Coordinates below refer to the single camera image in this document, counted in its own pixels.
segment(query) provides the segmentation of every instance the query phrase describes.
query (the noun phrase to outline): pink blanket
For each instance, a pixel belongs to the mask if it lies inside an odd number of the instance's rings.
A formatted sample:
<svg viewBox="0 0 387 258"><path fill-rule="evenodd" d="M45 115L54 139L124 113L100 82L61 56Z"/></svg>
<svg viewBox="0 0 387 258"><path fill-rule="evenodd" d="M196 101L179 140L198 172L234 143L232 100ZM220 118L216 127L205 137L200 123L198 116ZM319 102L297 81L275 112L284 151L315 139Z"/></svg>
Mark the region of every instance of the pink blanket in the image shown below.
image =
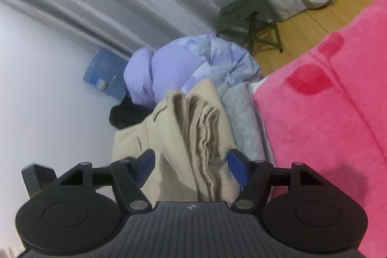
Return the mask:
<svg viewBox="0 0 387 258"><path fill-rule="evenodd" d="M302 161L367 212L359 247L387 257L387 0L271 74L254 99L278 167Z"/></svg>

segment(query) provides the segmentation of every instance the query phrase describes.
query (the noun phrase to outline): pile of clothes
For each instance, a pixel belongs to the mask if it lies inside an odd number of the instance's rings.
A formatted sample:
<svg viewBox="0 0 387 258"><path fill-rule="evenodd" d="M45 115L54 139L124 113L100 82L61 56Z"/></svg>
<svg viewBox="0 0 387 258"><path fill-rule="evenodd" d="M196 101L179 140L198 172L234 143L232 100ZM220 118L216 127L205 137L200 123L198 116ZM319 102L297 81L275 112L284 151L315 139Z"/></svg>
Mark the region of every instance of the pile of clothes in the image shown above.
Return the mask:
<svg viewBox="0 0 387 258"><path fill-rule="evenodd" d="M236 148L274 162L249 82L260 67L247 50L212 35L138 50L124 72L127 96L111 110L113 160L151 148L156 167L142 188L152 204L232 203L239 186L225 161Z"/></svg>

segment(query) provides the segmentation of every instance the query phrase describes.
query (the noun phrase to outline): blue plastic bin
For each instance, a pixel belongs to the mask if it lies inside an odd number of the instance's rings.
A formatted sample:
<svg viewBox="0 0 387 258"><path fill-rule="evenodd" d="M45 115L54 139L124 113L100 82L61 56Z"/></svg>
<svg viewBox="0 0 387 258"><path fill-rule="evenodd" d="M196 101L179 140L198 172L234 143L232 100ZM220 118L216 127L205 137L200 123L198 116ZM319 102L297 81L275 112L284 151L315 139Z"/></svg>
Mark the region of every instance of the blue plastic bin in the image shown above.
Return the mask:
<svg viewBox="0 0 387 258"><path fill-rule="evenodd" d="M126 94L123 72L128 61L110 52L99 49L83 76L83 81L97 90L122 101Z"/></svg>

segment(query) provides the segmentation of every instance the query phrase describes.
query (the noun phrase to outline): beige pants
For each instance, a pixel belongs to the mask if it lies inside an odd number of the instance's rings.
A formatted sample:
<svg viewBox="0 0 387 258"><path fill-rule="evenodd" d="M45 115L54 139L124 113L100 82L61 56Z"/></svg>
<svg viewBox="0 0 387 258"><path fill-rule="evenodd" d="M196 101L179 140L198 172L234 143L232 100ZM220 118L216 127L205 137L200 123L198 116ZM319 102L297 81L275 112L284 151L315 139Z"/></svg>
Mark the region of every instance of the beige pants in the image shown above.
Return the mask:
<svg viewBox="0 0 387 258"><path fill-rule="evenodd" d="M186 96L169 92L141 124L116 132L113 161L156 153L156 167L142 191L157 201L217 201L231 204L239 186L225 160L235 148L227 114L210 79Z"/></svg>

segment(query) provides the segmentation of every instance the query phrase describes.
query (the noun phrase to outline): black cloth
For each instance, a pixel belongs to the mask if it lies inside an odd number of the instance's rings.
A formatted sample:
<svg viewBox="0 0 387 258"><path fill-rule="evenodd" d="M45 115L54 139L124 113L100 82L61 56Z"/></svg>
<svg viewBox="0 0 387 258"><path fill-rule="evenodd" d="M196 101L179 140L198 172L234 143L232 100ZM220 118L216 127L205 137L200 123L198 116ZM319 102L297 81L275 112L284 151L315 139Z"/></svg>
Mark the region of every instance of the black cloth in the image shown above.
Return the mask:
<svg viewBox="0 0 387 258"><path fill-rule="evenodd" d="M109 122L117 129L124 129L141 123L152 112L153 109L133 104L127 94L121 104L113 106L110 110Z"/></svg>

